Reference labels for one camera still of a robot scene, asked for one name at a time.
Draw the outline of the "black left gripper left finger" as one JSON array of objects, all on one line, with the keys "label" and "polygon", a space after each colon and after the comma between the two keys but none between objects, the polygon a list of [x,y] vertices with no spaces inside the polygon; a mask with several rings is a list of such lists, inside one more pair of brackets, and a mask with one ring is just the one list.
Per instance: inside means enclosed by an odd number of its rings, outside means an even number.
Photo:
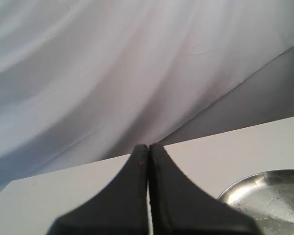
[{"label": "black left gripper left finger", "polygon": [[58,217],[49,235],[147,235],[148,147],[134,147],[114,179],[83,205]]}]

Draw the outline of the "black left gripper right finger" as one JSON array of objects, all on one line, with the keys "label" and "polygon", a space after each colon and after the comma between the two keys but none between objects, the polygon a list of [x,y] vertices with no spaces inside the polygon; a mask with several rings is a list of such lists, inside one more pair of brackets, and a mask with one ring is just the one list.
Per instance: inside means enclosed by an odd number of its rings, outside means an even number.
[{"label": "black left gripper right finger", "polygon": [[159,144],[149,147],[148,186],[155,235],[256,235],[254,220],[196,186]]}]

